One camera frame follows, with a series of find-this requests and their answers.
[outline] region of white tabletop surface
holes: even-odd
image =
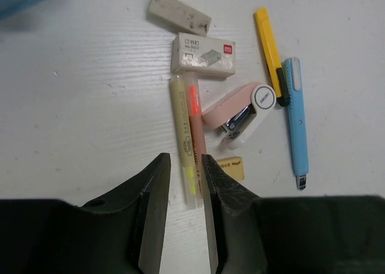
[[[160,152],[172,171],[161,273],[209,273],[203,209],[183,204],[167,79],[175,33],[150,0],[46,0],[0,21],[0,198],[82,205]],[[274,110],[239,155],[262,197],[385,195],[384,0],[181,0],[237,44],[237,73],[200,81],[203,109],[237,86],[268,83],[253,13],[269,10],[282,58],[303,70],[310,173],[299,192],[286,116]]]

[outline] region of pink stapler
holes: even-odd
[[[222,143],[229,149],[243,145],[276,104],[274,90],[261,83],[238,87],[202,114],[212,128],[226,133]]]

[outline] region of blue utility knife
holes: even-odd
[[[283,63],[286,81],[290,92],[288,106],[291,149],[297,189],[306,188],[306,175],[309,173],[309,157],[307,155],[305,109],[303,102],[301,64],[297,57]]]

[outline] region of small yellow box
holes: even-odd
[[[240,182],[245,179],[243,161],[241,157],[223,158],[218,160],[217,163],[223,171],[231,176],[235,181]]]

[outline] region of red label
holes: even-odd
[[[223,45],[223,52],[225,54],[233,54],[233,46],[228,44]]]

